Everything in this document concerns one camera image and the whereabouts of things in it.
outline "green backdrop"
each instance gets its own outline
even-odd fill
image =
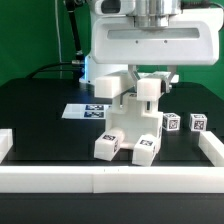
[[[224,5],[224,0],[216,2]],[[62,58],[74,58],[74,45],[63,0],[58,0]],[[25,77],[36,68],[59,61],[55,22],[55,0],[0,1],[0,85]],[[90,49],[88,6],[76,11],[81,44]],[[214,66],[180,66],[181,81],[197,82],[224,99],[224,31],[220,32],[220,59]],[[153,72],[155,67],[142,67]],[[59,74],[50,74],[59,78]]]

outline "white block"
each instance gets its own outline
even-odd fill
[[[102,167],[93,175],[93,193],[129,192],[128,167]]]
[[[95,141],[94,158],[111,161],[120,149],[125,134],[120,128],[104,132]]]
[[[200,132],[198,146],[214,166],[224,167],[224,145],[212,132]]]
[[[95,81],[95,97],[114,98],[133,87],[127,71],[120,71],[99,77]]]
[[[97,167],[1,166],[1,193],[92,193]]]
[[[191,131],[206,131],[207,117],[204,114],[191,114],[189,127]]]
[[[134,146],[132,163],[141,166],[151,166],[156,154],[157,139],[152,135],[142,135]]]
[[[0,163],[5,158],[6,154],[13,145],[12,130],[1,129],[0,130]]]
[[[137,100],[157,101],[161,96],[161,79],[143,78],[137,82]]]
[[[180,116],[175,113],[163,114],[163,129],[166,131],[178,131],[180,130]]]
[[[102,167],[93,175],[94,193],[224,193],[223,186],[221,167]]]

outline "black cable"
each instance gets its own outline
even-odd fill
[[[82,48],[81,48],[81,43],[80,43],[80,39],[79,39],[79,35],[78,35],[78,28],[77,28],[75,14],[74,14],[74,12],[68,12],[68,14],[69,14],[70,22],[71,22],[72,34],[73,34],[76,52],[77,53],[81,52],[81,54],[82,54]]]
[[[29,75],[26,76],[27,79],[32,79],[37,73],[47,69],[47,68],[52,68],[52,67],[57,67],[61,65],[72,65],[72,62],[59,62],[59,63],[54,63],[54,64],[49,64],[49,65],[44,65],[34,72],[31,72]]]
[[[50,70],[42,70],[39,72],[76,72],[79,71],[80,69],[82,69],[81,67],[79,68],[74,68],[74,69],[50,69]]]
[[[75,44],[75,49],[76,49],[76,59],[83,61],[84,60],[84,55],[82,52],[81,48],[81,43],[80,43],[80,38],[79,38],[79,33],[78,33],[78,28],[77,28],[77,22],[76,22],[76,17],[75,17],[75,10],[78,7],[83,6],[83,0],[64,0],[64,4],[66,6],[66,9],[68,11],[69,15],[69,20],[72,28],[72,35],[73,35],[73,40]]]

